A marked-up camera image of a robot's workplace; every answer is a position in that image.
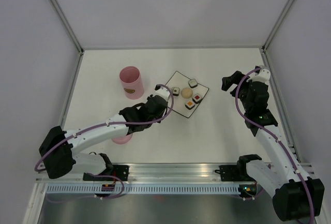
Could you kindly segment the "sushi roll green centre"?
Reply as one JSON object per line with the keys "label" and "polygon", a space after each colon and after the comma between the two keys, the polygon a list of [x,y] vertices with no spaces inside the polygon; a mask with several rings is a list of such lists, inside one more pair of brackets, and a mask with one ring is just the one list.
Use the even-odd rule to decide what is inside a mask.
{"label": "sushi roll green centre", "polygon": [[179,96],[180,94],[180,88],[179,87],[172,87],[172,95],[173,96]]}

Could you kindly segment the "beige bun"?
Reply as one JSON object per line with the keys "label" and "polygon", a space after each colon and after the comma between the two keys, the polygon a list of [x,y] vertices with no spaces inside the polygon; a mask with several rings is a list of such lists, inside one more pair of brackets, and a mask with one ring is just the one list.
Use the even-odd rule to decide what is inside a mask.
{"label": "beige bun", "polygon": [[183,88],[181,91],[181,96],[185,99],[191,98],[193,95],[193,90],[189,87]]}

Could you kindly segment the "sushi roll orange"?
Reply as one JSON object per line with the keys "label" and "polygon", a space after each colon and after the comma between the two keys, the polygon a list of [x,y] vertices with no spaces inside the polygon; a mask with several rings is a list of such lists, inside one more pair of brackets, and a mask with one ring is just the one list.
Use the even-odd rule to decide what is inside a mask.
{"label": "sushi roll orange", "polygon": [[188,110],[192,110],[192,109],[195,107],[195,102],[192,101],[192,100],[188,100],[188,101],[185,103],[185,107],[186,107]]}

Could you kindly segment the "sushi roll red centre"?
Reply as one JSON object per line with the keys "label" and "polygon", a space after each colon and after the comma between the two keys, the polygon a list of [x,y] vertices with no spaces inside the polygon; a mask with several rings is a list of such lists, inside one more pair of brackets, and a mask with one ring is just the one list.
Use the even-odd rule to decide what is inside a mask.
{"label": "sushi roll red centre", "polygon": [[192,101],[193,101],[195,104],[199,104],[202,100],[203,100],[203,97],[202,97],[200,94],[195,94],[195,95],[193,95],[193,97],[192,97]]}

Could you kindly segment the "sushi roll white centre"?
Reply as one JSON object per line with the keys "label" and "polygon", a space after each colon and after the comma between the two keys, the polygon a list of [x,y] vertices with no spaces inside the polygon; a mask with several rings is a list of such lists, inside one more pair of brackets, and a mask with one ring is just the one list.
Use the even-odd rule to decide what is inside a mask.
{"label": "sushi roll white centre", "polygon": [[197,83],[196,79],[191,79],[188,81],[188,85],[190,88],[195,88],[198,86],[198,83]]}

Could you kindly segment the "pink round container lid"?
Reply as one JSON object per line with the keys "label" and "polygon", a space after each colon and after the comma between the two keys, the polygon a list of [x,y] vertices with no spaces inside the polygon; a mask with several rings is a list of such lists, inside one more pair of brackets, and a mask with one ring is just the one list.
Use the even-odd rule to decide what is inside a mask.
{"label": "pink round container lid", "polygon": [[123,145],[123,144],[128,143],[131,140],[131,138],[132,138],[132,134],[126,135],[126,136],[123,136],[123,137],[113,138],[112,141],[115,144]]}

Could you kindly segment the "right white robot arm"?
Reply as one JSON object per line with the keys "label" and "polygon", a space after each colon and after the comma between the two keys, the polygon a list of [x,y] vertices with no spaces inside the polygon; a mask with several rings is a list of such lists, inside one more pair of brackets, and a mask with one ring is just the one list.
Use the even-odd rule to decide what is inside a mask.
{"label": "right white robot arm", "polygon": [[241,104],[244,108],[239,115],[275,168],[275,171],[269,169],[258,155],[245,155],[237,162],[236,174],[242,180],[252,178],[261,185],[271,197],[280,220],[300,222],[308,218],[309,223],[314,223],[321,211],[325,187],[320,179],[306,172],[283,142],[278,123],[268,109],[269,80],[270,71],[261,67],[247,74],[236,71],[222,78],[223,91],[235,86],[230,94],[235,98],[235,106]]}

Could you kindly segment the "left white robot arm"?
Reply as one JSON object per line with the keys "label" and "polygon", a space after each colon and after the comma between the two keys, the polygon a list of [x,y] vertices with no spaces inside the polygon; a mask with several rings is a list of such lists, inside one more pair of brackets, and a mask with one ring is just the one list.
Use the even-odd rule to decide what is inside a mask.
{"label": "left white robot arm", "polygon": [[168,106],[172,104],[173,97],[150,95],[146,103],[126,107],[95,126],[74,131],[53,127],[39,148],[40,162],[52,180],[77,169],[84,174],[85,181],[106,181],[114,175],[108,156],[104,153],[84,154],[83,150],[106,140],[129,137],[160,123],[169,114]]}

